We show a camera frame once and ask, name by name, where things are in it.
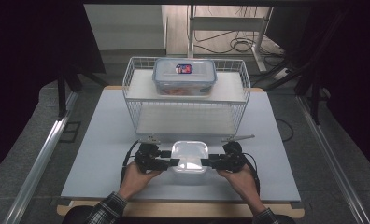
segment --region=plastic food container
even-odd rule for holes
[[[208,159],[206,143],[178,141],[173,145],[171,158],[180,159],[178,166],[172,169],[182,184],[197,184],[203,180],[207,167],[202,166],[200,159]]]
[[[208,96],[217,73],[209,59],[160,58],[152,78],[157,92],[163,96]]]

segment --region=metal rail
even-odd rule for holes
[[[49,163],[51,154],[53,153],[57,142],[60,139],[60,135],[63,132],[65,124],[68,122],[69,116],[72,111],[72,107],[78,98],[78,94],[71,92],[66,101],[67,112],[64,115],[63,119],[57,120],[53,127],[51,128],[50,134],[45,141],[42,149],[39,152],[39,155],[34,162],[33,167],[30,170],[27,178],[21,186],[21,189],[14,200],[10,210],[7,213],[3,223],[20,223],[22,215],[24,215],[25,209],[28,206],[36,187],[39,183],[40,178],[42,177],[46,166]]]
[[[296,100],[298,101],[299,105],[301,106],[304,115],[306,117],[307,123],[309,124],[311,131],[313,132],[314,136],[316,137],[317,142],[319,143],[320,149],[322,154],[327,160],[328,165],[331,168],[331,171],[334,175],[334,178],[342,191],[348,205],[350,208],[351,213],[354,215],[357,223],[364,224],[370,223],[368,215],[365,213],[363,208],[363,204],[360,198],[357,195],[357,192],[351,186],[345,172],[343,171],[336,155],[334,154],[333,150],[331,149],[330,144],[328,143],[325,135],[320,127],[320,125],[316,125],[313,121],[313,118],[309,114],[309,107],[305,97],[296,96]]]

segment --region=table surface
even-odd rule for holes
[[[124,102],[122,91],[103,91],[85,134],[71,172],[66,180],[62,197],[70,199],[105,198],[118,190],[121,164],[125,153],[137,139],[133,124]],[[284,146],[265,92],[252,92],[238,135],[255,134],[256,137],[241,140],[243,151],[251,154],[258,165],[261,179],[261,198],[265,203],[300,202]],[[172,144],[184,137],[161,138],[161,150],[170,150]],[[209,153],[223,153],[220,138],[186,136],[186,140],[207,143]],[[199,202],[241,203],[229,183],[208,169],[200,180],[177,179],[172,170],[163,172],[151,180],[135,200],[143,202]]]

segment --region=human hand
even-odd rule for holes
[[[236,173],[225,170],[217,170],[217,172],[220,176],[225,177],[229,181],[232,188],[247,203],[254,216],[266,209],[258,195],[252,172],[247,165],[244,165],[243,168]]]
[[[153,177],[161,173],[162,171],[151,171],[144,174],[138,169],[136,163],[132,161],[127,165],[126,173],[118,194],[124,199],[129,200],[146,187]]]

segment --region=black curtain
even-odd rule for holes
[[[0,162],[44,85],[73,64],[105,73],[83,5],[69,2],[0,0]]]
[[[328,106],[370,161],[370,2],[354,2],[323,59]]]

